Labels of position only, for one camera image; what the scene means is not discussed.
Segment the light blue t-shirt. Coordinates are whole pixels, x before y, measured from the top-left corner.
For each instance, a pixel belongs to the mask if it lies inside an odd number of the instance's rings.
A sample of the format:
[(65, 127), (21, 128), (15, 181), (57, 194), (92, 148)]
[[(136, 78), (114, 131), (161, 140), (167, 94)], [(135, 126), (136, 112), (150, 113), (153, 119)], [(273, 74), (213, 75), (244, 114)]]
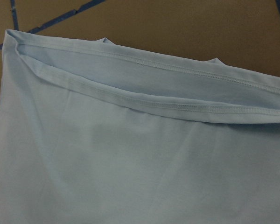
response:
[(0, 224), (280, 224), (280, 77), (8, 29)]

